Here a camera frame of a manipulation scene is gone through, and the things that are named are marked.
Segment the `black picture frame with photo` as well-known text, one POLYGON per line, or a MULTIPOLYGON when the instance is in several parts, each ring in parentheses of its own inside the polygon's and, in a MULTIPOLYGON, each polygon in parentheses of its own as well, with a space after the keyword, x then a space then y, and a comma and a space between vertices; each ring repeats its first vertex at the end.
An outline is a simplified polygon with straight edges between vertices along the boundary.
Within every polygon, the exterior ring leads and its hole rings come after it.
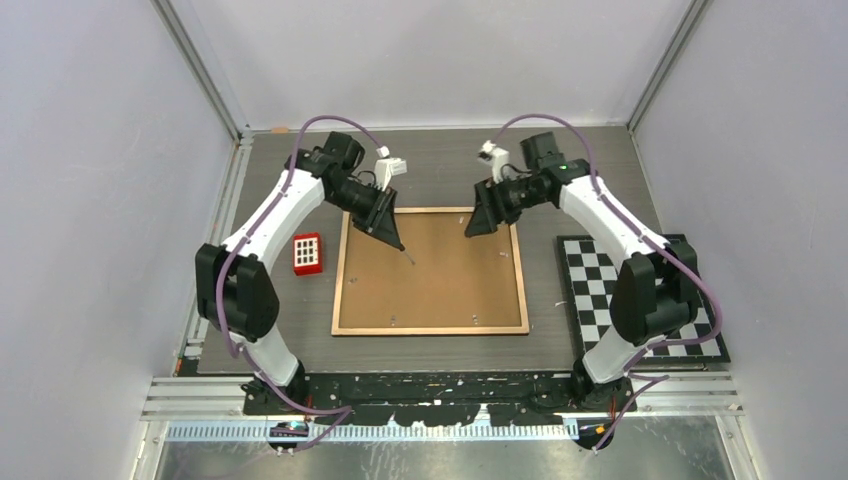
POLYGON ((331 332, 335 336, 526 335, 531 330, 517 228, 466 238, 468 207, 396 211, 402 252, 344 215, 331 332), (348 284, 350 278, 358 282, 348 284), (479 324, 472 324, 477 315, 479 324), (390 326, 392 316, 397 325, 390 326))

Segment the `black white checkerboard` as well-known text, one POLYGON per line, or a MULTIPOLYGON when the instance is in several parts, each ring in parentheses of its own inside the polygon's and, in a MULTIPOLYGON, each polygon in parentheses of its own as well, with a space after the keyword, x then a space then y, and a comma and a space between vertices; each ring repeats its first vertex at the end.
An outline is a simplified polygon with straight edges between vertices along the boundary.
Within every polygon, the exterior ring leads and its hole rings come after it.
POLYGON ((645 352, 638 369, 730 361, 720 335, 700 340, 715 326, 713 307, 662 255, 620 259, 588 235, 558 236, 556 248, 578 360, 611 340, 614 352, 645 352))

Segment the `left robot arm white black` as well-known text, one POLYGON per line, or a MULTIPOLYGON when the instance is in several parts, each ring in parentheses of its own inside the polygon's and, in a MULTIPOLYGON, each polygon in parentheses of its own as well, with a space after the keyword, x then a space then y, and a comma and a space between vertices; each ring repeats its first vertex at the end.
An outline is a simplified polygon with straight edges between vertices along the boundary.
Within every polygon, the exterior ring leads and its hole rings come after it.
POLYGON ((394 217, 391 179, 405 160, 380 145, 371 183, 354 171, 365 156, 352 136, 332 132, 313 149, 294 146, 280 179, 247 222, 222 243, 204 243, 195 265, 197 309, 224 337, 232 356, 243 356, 256 387, 280 412, 305 410, 305 367, 276 325, 280 301, 270 272, 287 242, 323 203, 350 215, 356 229, 399 251, 405 249, 394 217))

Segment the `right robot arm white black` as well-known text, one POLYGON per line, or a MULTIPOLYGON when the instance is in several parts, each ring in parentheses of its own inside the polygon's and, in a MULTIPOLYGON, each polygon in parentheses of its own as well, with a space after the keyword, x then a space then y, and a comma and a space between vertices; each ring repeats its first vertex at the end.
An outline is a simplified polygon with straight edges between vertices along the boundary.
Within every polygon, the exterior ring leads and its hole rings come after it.
POLYGON ((509 153, 493 141, 478 159, 491 176, 474 186, 474 208, 464 234, 488 235, 549 202, 576 220, 606 251, 617 277, 610 328, 575 361, 567 395, 572 405, 596 410, 625 392, 625 376, 638 351, 695 320, 700 294, 697 254, 651 231, 618 201, 592 162, 568 160, 553 133, 521 141, 525 169, 507 174, 509 153))

